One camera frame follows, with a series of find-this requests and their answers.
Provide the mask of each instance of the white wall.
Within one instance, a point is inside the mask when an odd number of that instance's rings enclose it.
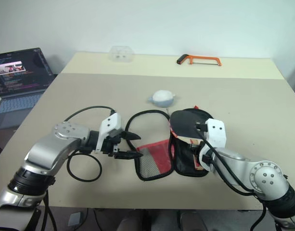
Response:
[[[0,53],[76,51],[271,57],[295,89],[295,0],[0,0]]]

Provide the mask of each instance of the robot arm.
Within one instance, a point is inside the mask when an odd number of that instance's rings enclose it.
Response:
[[[13,179],[1,192],[0,227],[26,229],[46,190],[54,184],[54,176],[75,150],[91,152],[96,149],[96,153],[101,151],[118,159],[141,156],[136,152],[121,152],[118,148],[121,138],[140,139],[138,135],[122,130],[118,113],[106,118],[99,132],[66,121],[56,124],[49,135],[34,144]]]
[[[281,168],[272,161],[259,157],[244,157],[225,149],[226,134],[222,121],[208,119],[206,124],[198,124],[197,128],[204,132],[202,139],[205,144],[199,153],[202,167],[223,180],[226,179],[231,185],[240,185],[223,165],[224,160],[244,186],[253,190],[260,202],[269,209],[276,223],[284,228],[294,229],[295,191]]]

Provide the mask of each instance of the laptop keyboard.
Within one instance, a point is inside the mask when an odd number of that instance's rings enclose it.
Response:
[[[0,104],[0,113],[32,108],[41,96],[42,94],[38,94],[4,100]]]

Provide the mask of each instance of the laptop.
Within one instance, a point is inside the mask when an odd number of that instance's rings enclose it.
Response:
[[[19,126],[53,80],[40,48],[0,54],[0,129]]]

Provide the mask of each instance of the table surface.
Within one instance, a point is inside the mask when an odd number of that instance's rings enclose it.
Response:
[[[0,155],[0,191],[19,168],[31,146],[57,122],[91,105],[108,105],[124,120],[136,112],[156,109],[147,101],[153,92],[176,94],[170,113],[198,105],[226,125],[227,148],[278,163],[295,188],[295,94],[271,60],[221,59],[223,66],[177,65],[174,56],[136,55],[131,63],[115,63],[107,54],[77,53],[54,80]],[[104,109],[83,112],[71,121],[98,130],[108,116]],[[164,140],[164,117],[146,115],[133,121],[131,131],[142,140]],[[125,142],[121,150],[128,150]],[[50,187],[50,205],[106,208],[261,209],[255,198],[231,191],[212,174],[203,178],[171,175],[143,182],[133,160],[97,154],[103,175],[96,182],[71,178],[66,164]],[[97,174],[87,157],[73,158],[74,173]]]

